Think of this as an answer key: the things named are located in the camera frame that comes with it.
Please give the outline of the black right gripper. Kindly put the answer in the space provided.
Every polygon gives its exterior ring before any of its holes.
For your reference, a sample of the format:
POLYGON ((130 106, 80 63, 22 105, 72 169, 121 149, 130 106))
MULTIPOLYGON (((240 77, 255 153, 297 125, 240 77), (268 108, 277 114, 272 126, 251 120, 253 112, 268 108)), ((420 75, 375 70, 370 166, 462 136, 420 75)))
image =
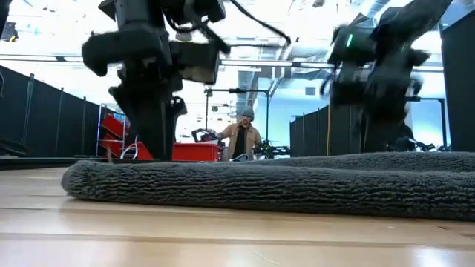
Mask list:
POLYGON ((407 116, 404 105, 376 107, 403 101, 412 69, 430 57, 412 48, 412 43, 429 29, 429 13, 406 7, 385 11, 370 32, 354 24, 334 29, 327 60, 333 69, 321 89, 329 88, 334 107, 365 106, 361 112, 362 153, 386 151, 407 116))

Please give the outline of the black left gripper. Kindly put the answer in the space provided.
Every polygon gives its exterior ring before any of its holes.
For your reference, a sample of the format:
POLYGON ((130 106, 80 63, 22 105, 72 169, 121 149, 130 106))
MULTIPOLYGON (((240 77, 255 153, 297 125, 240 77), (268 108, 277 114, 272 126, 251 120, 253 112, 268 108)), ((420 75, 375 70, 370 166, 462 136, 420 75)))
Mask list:
POLYGON ((150 155, 170 161, 177 120, 187 114, 184 100, 172 97, 165 16, 174 14, 174 0, 102 0, 99 9, 117 23, 117 30, 89 37, 82 61, 97 76, 105 76, 111 64, 122 65, 121 84, 109 93, 150 155))

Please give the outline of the dark grey terry towel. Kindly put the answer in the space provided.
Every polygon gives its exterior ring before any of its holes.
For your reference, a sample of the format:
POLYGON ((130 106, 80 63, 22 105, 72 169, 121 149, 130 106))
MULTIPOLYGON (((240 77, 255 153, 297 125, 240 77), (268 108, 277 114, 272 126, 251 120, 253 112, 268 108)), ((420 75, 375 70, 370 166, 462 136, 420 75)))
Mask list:
POLYGON ((475 153, 384 152, 263 161, 80 161, 81 200, 475 222, 475 153))

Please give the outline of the red plastic bin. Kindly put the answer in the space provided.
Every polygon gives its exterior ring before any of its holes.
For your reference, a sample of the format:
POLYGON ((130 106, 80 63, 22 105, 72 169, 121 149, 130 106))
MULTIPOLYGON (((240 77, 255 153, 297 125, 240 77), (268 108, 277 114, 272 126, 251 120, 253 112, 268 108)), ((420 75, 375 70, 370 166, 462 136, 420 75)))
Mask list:
POLYGON ((220 158, 220 147, 212 143, 175 143, 172 159, 185 162, 216 162, 220 158))

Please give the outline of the metal rack with red bins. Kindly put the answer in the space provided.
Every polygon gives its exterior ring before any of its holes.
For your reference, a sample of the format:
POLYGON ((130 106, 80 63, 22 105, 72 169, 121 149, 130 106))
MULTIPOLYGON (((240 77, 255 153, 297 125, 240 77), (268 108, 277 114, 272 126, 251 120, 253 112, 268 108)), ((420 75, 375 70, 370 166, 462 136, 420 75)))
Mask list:
POLYGON ((100 104, 96 133, 96 156, 152 160, 129 119, 113 104, 100 104))

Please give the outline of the black partition panel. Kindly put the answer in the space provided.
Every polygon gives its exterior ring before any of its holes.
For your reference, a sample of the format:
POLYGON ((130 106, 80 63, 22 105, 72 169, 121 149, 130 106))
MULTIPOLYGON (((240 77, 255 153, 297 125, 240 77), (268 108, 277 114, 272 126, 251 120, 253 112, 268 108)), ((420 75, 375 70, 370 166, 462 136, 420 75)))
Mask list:
POLYGON ((453 151, 475 152, 475 10, 442 31, 453 151))
POLYGON ((96 156, 99 106, 0 66, 0 141, 31 157, 96 156))
POLYGON ((357 154, 360 133, 356 128, 360 110, 330 108, 297 116, 290 122, 290 156, 332 156, 357 154))

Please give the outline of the person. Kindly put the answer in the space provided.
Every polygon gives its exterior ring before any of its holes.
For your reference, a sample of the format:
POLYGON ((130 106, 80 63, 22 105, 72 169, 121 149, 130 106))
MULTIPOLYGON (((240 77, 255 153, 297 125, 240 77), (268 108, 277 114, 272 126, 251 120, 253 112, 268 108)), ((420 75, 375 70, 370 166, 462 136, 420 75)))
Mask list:
POLYGON ((248 160, 254 159, 253 148, 262 143, 261 135, 252 125, 255 114, 253 107, 245 106, 240 113, 238 122, 228 125, 217 134, 218 139, 229 139, 224 159, 229 161, 240 155, 247 155, 248 160))

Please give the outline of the black pipe stand frame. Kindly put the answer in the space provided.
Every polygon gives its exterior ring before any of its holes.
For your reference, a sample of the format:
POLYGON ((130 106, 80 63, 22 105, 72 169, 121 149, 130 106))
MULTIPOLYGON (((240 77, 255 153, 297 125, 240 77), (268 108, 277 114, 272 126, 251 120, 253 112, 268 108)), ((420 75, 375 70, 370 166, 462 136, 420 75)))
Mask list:
POLYGON ((245 89, 245 88, 230 88, 230 89, 213 89, 208 88, 204 90, 206 96, 206 115, 205 115, 205 139, 204 142, 211 142, 217 140, 217 137, 214 133, 209 130, 209 99, 212 97, 214 92, 224 92, 230 94, 242 94, 242 93, 264 93, 266 96, 266 131, 269 128, 269 102, 270 102, 270 89, 268 90, 259 90, 259 89, 245 89))

